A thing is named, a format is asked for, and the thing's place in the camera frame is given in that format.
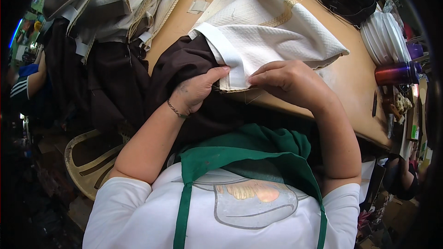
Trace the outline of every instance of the wooden table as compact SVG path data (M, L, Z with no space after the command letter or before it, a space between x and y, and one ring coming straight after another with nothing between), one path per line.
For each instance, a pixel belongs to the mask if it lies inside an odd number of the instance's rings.
M154 64L171 44L179 37L187 35L201 14L189 14L193 0L179 0L169 19L152 42L147 54L149 73ZM329 13L317 0L297 0L305 6L346 48L350 54L338 58L328 67L321 69L319 75L328 86L339 96L351 125L356 134L375 144L390 148L391 141L387 137L387 122L381 108L380 92L377 91L377 115L372 117L374 91L378 90L374 78L375 64L363 44L360 32L353 26L343 22ZM239 101L250 102L259 106L272 108L307 118L312 113L286 103L263 90L228 94Z

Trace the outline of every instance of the striped sleeve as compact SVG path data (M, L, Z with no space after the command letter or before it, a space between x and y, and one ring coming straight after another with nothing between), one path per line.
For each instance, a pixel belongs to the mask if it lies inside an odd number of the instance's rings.
M20 77L11 89L10 98L29 100L28 76Z

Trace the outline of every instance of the white t-shirt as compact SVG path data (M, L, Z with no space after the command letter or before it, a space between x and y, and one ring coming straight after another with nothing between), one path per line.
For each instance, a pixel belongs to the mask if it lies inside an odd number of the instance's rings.
M97 192L83 248L171 249L181 169L181 163L170 166L152 186L121 177L108 180ZM324 248L354 248L359 191L358 184L347 184L324 197ZM192 187L185 248L315 249L319 232L320 207L313 197L285 184L216 169Z

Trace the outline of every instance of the bracelet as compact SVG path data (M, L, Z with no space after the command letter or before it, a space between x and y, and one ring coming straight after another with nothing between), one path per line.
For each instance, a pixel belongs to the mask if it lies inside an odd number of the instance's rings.
M174 108L174 106L169 102L169 99L168 99L167 103L168 103L169 107L171 107L171 109L174 111L174 113L177 114L177 116L179 118L188 119L190 117L189 115L179 113L179 111L177 111L177 109Z

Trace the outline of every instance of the green apron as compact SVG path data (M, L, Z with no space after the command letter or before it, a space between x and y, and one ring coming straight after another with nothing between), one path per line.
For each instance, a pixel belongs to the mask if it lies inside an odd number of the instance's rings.
M311 145L305 135L285 129L272 131L257 124L244 125L232 133L183 149L178 155L181 157L184 187L175 226L174 249L183 249L185 246L193 182L208 171L246 159L266 159L279 170L285 184L318 201L321 221L317 249L322 249L327 219L320 189L306 161L310 150ZM251 179L251 173L240 176ZM263 177L260 179L259 175L253 176L252 179L269 180Z

